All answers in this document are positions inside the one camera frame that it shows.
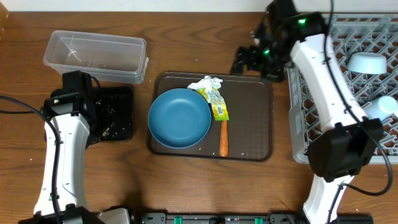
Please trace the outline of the orange carrot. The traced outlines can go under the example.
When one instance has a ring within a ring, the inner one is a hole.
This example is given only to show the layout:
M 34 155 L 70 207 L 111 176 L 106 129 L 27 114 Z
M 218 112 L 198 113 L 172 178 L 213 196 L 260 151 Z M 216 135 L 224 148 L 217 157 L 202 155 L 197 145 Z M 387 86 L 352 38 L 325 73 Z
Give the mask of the orange carrot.
M 219 154 L 221 157 L 226 157 L 228 155 L 228 151 L 229 151 L 228 122 L 227 120 L 224 120 L 221 122 Z

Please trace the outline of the light blue bowl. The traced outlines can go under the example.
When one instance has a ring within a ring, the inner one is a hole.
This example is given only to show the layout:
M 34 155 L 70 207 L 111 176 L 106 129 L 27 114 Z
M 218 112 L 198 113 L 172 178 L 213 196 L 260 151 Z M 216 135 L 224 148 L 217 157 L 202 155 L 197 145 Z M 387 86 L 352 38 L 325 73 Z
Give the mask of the light blue bowl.
M 387 62 L 383 55 L 358 52 L 351 56 L 348 70 L 357 73 L 380 75 L 387 72 Z

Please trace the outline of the dark blue plate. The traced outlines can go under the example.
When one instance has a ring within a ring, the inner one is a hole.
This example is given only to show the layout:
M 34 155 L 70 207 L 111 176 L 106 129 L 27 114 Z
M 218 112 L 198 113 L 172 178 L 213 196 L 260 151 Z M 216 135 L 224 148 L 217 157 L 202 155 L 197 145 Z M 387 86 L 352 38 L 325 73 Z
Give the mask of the dark blue plate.
M 199 93 L 175 88 L 159 95 L 151 104 L 148 127 L 164 146 L 183 149 L 200 142 L 211 126 L 212 113 Z

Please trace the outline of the white cup sideways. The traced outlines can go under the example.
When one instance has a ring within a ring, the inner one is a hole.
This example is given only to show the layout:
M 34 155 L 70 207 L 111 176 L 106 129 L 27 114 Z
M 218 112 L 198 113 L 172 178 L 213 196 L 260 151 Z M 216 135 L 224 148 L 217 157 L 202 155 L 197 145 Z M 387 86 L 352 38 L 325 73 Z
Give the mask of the white cup sideways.
M 397 100 L 391 96 L 381 96 L 365 107 L 369 119 L 384 121 L 388 117 L 397 116 Z

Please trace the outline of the pile of white rice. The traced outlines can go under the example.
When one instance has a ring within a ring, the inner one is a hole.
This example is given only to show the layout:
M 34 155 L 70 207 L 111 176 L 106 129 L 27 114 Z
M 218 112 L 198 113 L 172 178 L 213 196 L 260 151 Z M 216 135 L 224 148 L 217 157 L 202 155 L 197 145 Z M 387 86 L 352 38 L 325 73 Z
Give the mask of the pile of white rice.
M 98 141 L 123 141 L 132 137 L 132 109 L 124 103 L 108 100 L 96 102 Z

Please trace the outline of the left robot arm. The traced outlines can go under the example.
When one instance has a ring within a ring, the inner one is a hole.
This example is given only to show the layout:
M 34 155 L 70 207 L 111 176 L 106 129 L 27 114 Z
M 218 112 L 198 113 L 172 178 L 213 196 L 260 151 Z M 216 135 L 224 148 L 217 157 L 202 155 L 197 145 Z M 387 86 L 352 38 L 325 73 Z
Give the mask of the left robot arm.
M 24 223 L 132 223 L 125 206 L 94 213 L 85 194 L 85 151 L 101 141 L 132 136 L 132 91 L 102 87 L 79 70 L 62 75 L 62 88 L 44 101 L 47 144 L 44 178 L 31 218 Z

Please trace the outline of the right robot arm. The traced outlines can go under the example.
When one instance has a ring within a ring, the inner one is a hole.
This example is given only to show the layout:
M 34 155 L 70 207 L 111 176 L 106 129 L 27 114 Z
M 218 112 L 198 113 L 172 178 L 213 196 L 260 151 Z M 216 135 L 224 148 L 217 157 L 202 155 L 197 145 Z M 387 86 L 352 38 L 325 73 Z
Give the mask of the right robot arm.
M 333 50 L 331 19 L 319 12 L 299 13 L 291 0 L 272 1 L 257 29 L 254 44 L 236 51 L 231 73 L 259 72 L 270 82 L 284 80 L 288 63 L 298 68 L 310 90 L 321 135 L 309 144 L 314 173 L 302 223 L 331 223 L 343 192 L 369 164 L 383 134 L 348 88 Z

